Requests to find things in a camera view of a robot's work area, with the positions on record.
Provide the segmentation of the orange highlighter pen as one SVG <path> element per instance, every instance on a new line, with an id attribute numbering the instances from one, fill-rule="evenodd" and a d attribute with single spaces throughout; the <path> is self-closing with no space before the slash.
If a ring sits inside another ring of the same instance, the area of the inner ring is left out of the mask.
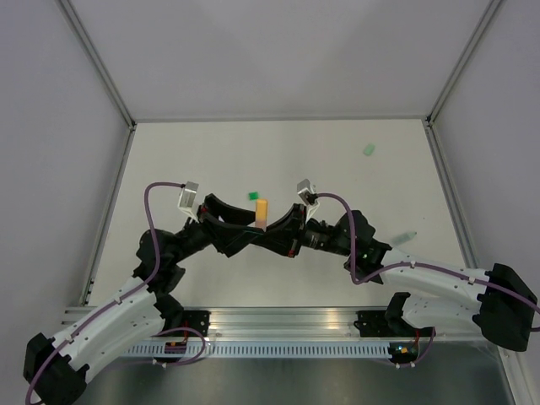
<path id="1" fill-rule="evenodd" d="M 267 218 L 256 218 L 255 227 L 265 231 L 267 229 Z"/>

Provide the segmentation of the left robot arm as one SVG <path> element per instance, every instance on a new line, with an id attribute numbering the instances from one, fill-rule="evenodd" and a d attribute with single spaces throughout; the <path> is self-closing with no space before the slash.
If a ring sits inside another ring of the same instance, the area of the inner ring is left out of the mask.
<path id="1" fill-rule="evenodd" d="M 267 202 L 254 210 L 232 207 L 214 195 L 195 204 L 195 184 L 179 186 L 179 209 L 188 217 L 176 234 L 153 223 L 139 241 L 140 261 L 131 277 L 103 305 L 70 327 L 27 344 L 23 376 L 27 404 L 73 404 L 88 384 L 132 345 L 153 336 L 190 332 L 171 291 L 185 271 L 179 262 L 209 245 L 246 247 L 267 228 Z"/>

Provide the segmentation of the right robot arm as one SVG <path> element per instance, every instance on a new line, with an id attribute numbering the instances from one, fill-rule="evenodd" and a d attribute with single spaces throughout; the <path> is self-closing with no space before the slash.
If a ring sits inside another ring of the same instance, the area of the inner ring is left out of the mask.
<path id="1" fill-rule="evenodd" d="M 489 342 L 515 352 L 527 350 L 537 332 L 536 295 L 511 267 L 489 270 L 446 267 L 412 256 L 375 239 L 375 230 L 358 210 L 346 206 L 335 225 L 313 219 L 315 204 L 295 204 L 273 224 L 267 200 L 256 200 L 255 225 L 262 247 L 296 256 L 300 248 L 346 257 L 345 269 L 356 285 L 374 282 L 401 287 L 386 308 L 388 331 L 405 335 L 425 328 L 455 328 L 480 333 Z"/>

